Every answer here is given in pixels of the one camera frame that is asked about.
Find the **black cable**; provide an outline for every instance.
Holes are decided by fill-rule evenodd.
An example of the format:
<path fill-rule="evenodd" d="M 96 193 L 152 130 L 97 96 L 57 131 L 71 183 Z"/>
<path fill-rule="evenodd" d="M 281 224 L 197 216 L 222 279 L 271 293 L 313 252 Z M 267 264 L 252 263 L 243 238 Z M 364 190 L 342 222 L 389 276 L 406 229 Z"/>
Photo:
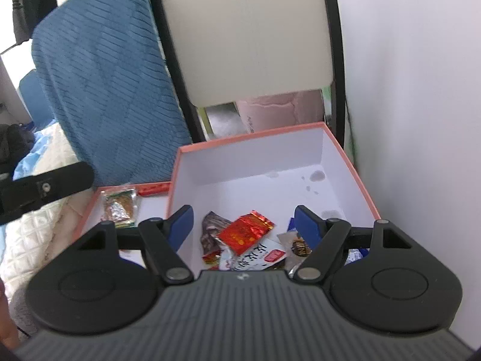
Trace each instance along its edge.
<path fill-rule="evenodd" d="M 17 330 L 20 331 L 23 335 L 27 336 L 28 338 L 31 338 L 31 336 L 27 334 L 25 331 L 23 331 L 19 326 L 17 326 Z"/>

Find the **white wall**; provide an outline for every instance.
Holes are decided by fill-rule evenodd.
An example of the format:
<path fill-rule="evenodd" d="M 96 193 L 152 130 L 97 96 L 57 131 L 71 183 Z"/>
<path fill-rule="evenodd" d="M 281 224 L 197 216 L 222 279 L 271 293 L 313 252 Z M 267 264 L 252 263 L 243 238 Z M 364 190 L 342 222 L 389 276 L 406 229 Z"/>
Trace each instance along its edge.
<path fill-rule="evenodd" d="M 359 168 L 381 215 L 460 278 L 481 344 L 481 0 L 340 0 Z"/>

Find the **red label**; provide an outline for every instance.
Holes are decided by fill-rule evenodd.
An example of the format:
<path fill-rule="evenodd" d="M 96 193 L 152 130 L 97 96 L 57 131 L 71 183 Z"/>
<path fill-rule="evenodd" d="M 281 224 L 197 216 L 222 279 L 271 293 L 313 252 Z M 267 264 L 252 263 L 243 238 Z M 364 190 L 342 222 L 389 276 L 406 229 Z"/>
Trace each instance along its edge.
<path fill-rule="evenodd" d="M 268 253 L 264 260 L 266 262 L 269 262 L 269 263 L 272 263 L 272 262 L 275 262 L 276 260 L 278 260 L 279 258 L 282 258 L 283 255 L 285 255 L 285 252 L 284 251 L 281 251 L 281 250 L 272 250 L 270 253 Z"/>

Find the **human hand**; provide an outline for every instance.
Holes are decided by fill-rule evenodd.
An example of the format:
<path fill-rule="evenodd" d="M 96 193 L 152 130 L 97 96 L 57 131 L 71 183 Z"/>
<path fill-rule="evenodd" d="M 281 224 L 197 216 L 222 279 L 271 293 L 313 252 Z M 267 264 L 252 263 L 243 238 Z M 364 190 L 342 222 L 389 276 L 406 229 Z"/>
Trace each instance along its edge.
<path fill-rule="evenodd" d="M 10 350 L 15 349 L 19 344 L 17 326 L 10 317 L 8 311 L 8 300 L 5 295 L 5 286 L 0 279 L 0 341 Z"/>

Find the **gray ribbed panel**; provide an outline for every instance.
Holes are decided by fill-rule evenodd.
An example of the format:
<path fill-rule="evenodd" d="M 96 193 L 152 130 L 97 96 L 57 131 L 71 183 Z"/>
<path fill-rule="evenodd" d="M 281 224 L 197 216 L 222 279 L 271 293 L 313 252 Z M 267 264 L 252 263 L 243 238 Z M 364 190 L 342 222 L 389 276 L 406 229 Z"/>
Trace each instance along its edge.
<path fill-rule="evenodd" d="M 42 331 L 18 350 L 25 361 L 466 360 L 471 350 L 448 331 L 389 338 L 340 317 L 321 289 L 282 271 L 206 271 L 168 288 L 131 326 L 96 337 Z"/>

